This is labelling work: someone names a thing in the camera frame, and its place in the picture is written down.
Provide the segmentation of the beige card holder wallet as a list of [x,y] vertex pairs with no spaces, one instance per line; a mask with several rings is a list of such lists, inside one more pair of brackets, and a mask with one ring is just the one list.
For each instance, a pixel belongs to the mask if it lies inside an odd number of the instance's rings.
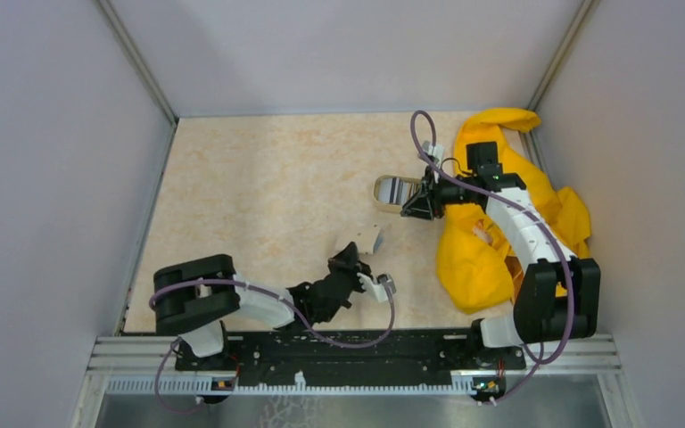
[[376,254],[384,239],[379,225],[348,228],[338,234],[334,243],[334,251],[343,251],[350,243],[354,243],[360,255]]

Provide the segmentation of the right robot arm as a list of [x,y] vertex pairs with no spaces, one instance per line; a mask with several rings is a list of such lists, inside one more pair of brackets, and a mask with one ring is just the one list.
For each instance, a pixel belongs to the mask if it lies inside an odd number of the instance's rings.
[[472,326],[466,346],[472,364],[489,367],[502,348],[591,337],[597,330],[601,272],[555,237],[516,173],[504,171],[494,142],[466,148],[469,173],[445,177],[430,163],[403,217],[433,220],[450,205],[473,204],[499,228],[520,262],[524,279],[511,313]]

